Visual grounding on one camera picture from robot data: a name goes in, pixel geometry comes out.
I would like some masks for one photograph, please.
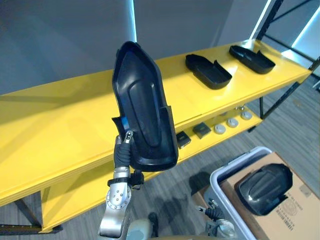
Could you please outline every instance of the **light strip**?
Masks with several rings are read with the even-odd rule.
[[[308,27],[311,25],[311,23],[315,20],[316,16],[318,15],[318,13],[320,12],[320,7],[318,7],[318,9],[315,11],[315,13],[312,15],[312,17],[310,18],[310,20],[308,21],[308,23],[304,26],[304,28],[302,29],[302,31],[300,32],[300,34],[298,35],[298,37],[294,40],[294,42],[292,43],[292,48],[294,48],[297,43],[299,42],[300,38],[302,38],[302,36],[305,34],[305,32],[307,31]]]
[[[253,29],[253,31],[252,31],[249,39],[252,39],[252,38],[254,37],[254,35],[255,35],[258,27],[259,27],[259,24],[261,23],[262,19],[264,18],[265,14],[266,14],[266,11],[267,11],[270,3],[271,3],[271,0],[268,0],[268,1],[266,2],[265,6],[264,6],[264,8],[263,8],[263,10],[262,10],[262,12],[261,12],[261,15],[260,15],[258,21],[256,22],[256,25],[255,25],[255,27],[254,27],[254,29]]]
[[[132,38],[133,41],[136,43],[137,42],[137,31],[136,31],[136,16],[135,16],[135,4],[134,0],[130,1],[131,5],[131,21],[132,21]]]

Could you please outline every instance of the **cardboard box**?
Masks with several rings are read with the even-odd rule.
[[[271,163],[288,166],[273,152],[223,181],[221,189],[257,239],[320,240],[320,200],[292,169],[293,186],[285,193],[288,198],[268,215],[252,214],[239,199],[235,184]]]

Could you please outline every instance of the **gray plastic bin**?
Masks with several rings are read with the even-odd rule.
[[[207,203],[214,200],[219,205],[224,213],[225,219],[234,224],[237,239],[256,240],[246,223],[221,190],[219,183],[270,153],[272,153],[272,151],[269,148],[257,146],[251,151],[232,160],[227,165],[215,170],[210,176],[211,187],[205,191],[204,200]]]

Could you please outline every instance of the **yellow shelf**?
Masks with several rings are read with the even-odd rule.
[[[211,90],[187,69],[186,53],[156,61],[177,132],[311,73],[259,41],[234,44],[260,49],[276,66],[257,74],[230,56],[231,44],[195,51],[232,74],[226,87]],[[112,70],[2,95],[0,113],[0,206],[113,159]]]
[[[191,138],[191,143],[179,149],[178,164],[193,155],[208,149],[225,139],[261,123],[261,119],[251,112],[250,120],[243,120],[240,111],[232,110],[224,116],[217,116],[205,123],[212,129],[215,124],[222,123],[226,132],[222,135],[210,132],[199,139],[192,127],[185,130]],[[227,118],[235,118],[239,124],[236,128],[228,127]],[[155,177],[159,172],[145,172],[145,180]],[[41,191],[43,232],[96,207],[105,201],[108,191],[107,181],[113,177],[113,163],[108,162],[92,170],[69,177]]]
[[[188,159],[214,145],[217,145],[218,143],[221,143],[228,138],[233,137],[236,134],[239,134],[253,126],[257,126],[262,122],[262,120],[251,110],[249,110],[247,107],[245,109],[252,114],[252,118],[250,120],[243,120],[240,116],[240,110],[231,110],[228,111],[226,115],[219,115],[204,121],[204,123],[210,127],[211,132],[205,135],[202,139],[199,139],[198,136],[193,132],[193,127],[184,130],[184,132],[190,137],[191,142],[184,148],[179,149],[180,159]],[[228,118],[235,118],[238,121],[238,126],[235,128],[227,126],[226,119]],[[224,134],[217,134],[214,132],[213,126],[216,124],[222,124],[225,127],[226,131]]]

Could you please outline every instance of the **gray wall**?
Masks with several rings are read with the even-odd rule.
[[[159,59],[216,46],[233,0],[135,0],[137,41]]]
[[[301,1],[285,0],[278,14]],[[266,2],[134,0],[137,40],[154,59],[241,41],[249,38]],[[0,94],[113,68],[116,50],[133,40],[130,3],[0,1]],[[311,1],[268,33],[292,44],[317,5]]]
[[[0,94],[112,69],[129,0],[0,1]]]
[[[267,0],[234,0],[217,45],[248,39]]]

